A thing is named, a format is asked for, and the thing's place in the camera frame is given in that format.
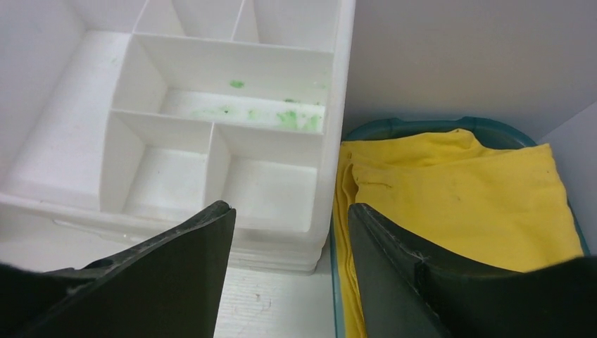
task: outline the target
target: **folded yellow cloth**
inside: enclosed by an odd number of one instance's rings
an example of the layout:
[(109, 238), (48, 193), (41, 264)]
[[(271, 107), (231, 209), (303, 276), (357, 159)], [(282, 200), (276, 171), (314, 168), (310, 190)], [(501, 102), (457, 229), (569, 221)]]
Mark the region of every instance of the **folded yellow cloth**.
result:
[(499, 268), (526, 272), (583, 254), (548, 144), (488, 149), (467, 130), (344, 142), (333, 216), (348, 338), (366, 336), (348, 237), (354, 203)]

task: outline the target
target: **teal plastic basket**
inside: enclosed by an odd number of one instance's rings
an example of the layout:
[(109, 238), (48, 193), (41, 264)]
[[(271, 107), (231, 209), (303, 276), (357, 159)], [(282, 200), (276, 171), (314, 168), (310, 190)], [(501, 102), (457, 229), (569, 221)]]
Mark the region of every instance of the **teal plastic basket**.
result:
[[(484, 146), (492, 149), (521, 149), (526, 146), (536, 146), (537, 143), (524, 133), (504, 123), (489, 120), (487, 118), (461, 118), (454, 121), (402, 121), (398, 118), (377, 120), (366, 123), (350, 132), (344, 141), (366, 141), (380, 139), (398, 139), (400, 137), (413, 136), (423, 132), (449, 132), (454, 129), (465, 129), (471, 131)], [(568, 202), (568, 206), (574, 218), (582, 250), (589, 255), (589, 248), (582, 234), (581, 228), (574, 215), (574, 210)], [(336, 337), (344, 338), (344, 311), (340, 293), (338, 275), (338, 263), (336, 260), (336, 244), (334, 240), (334, 228), (332, 227), (332, 282), (334, 283), (334, 312), (336, 316)]]

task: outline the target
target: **black object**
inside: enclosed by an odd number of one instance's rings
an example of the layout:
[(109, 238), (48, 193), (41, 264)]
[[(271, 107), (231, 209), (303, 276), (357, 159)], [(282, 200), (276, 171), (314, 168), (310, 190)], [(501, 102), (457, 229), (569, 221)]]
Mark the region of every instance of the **black object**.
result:
[(1, 266), (0, 336), (212, 337), (235, 218), (218, 201), (81, 270)]
[(348, 230), (367, 334), (376, 337), (597, 337), (597, 260), (530, 273), (468, 259), (366, 204)]

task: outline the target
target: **white container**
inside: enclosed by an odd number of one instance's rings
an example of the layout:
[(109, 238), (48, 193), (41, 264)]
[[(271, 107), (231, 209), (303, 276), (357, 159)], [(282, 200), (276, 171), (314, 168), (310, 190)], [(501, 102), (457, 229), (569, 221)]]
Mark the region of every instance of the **white container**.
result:
[(312, 271), (353, 14), (353, 0), (2, 1), (0, 213), (134, 244), (223, 199), (232, 265)]

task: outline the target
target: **empty compartment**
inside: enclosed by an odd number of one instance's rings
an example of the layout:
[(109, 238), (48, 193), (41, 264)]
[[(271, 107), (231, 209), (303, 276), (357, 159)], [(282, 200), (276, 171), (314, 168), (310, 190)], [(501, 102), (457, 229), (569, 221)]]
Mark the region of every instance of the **empty compartment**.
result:
[(318, 134), (216, 126), (206, 203), (230, 203), (239, 228), (308, 231), (321, 143)]
[(332, 57), (269, 46), (135, 37), (113, 106), (320, 132)]
[(242, 0), (149, 0), (137, 32), (231, 40)]
[(211, 124), (113, 112), (101, 176), (101, 210), (183, 221), (203, 208)]
[(142, 0), (2, 6), (0, 190), (99, 207), (105, 124)]
[(244, 0), (235, 41), (333, 51), (339, 0)]

